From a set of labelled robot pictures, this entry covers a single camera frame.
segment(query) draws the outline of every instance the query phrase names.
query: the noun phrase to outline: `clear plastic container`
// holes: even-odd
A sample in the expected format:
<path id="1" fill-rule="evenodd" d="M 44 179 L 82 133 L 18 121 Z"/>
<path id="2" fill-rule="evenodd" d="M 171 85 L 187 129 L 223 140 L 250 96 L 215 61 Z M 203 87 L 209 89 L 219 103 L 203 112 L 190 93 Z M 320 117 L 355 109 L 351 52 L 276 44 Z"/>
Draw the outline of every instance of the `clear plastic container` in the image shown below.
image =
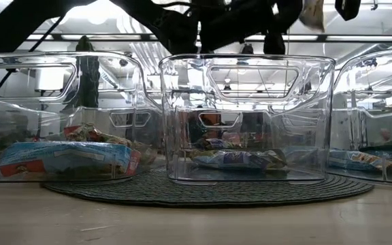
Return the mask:
<path id="1" fill-rule="evenodd" d="M 392 50 L 347 62 L 334 89 L 329 172 L 392 183 Z"/>
<path id="2" fill-rule="evenodd" d="M 325 179 L 334 60 L 204 54 L 160 62 L 176 182 Z"/>
<path id="3" fill-rule="evenodd" d="M 158 164 L 161 127 L 125 55 L 0 54 L 0 181 L 131 177 Z"/>

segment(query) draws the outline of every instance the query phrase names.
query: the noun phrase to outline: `black round mat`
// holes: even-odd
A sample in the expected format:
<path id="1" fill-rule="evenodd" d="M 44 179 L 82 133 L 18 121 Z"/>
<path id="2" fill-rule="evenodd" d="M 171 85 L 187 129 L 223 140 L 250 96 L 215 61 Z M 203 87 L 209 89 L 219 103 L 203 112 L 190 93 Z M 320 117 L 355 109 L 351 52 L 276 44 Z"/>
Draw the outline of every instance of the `black round mat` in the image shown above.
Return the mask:
<path id="1" fill-rule="evenodd" d="M 173 208 L 280 206 L 328 201 L 362 194 L 371 184 L 329 175 L 316 184 L 288 182 L 218 182 L 185 185 L 170 181 L 165 169 L 155 169 L 124 182 L 109 184 L 47 183 L 58 193 L 107 203 Z"/>

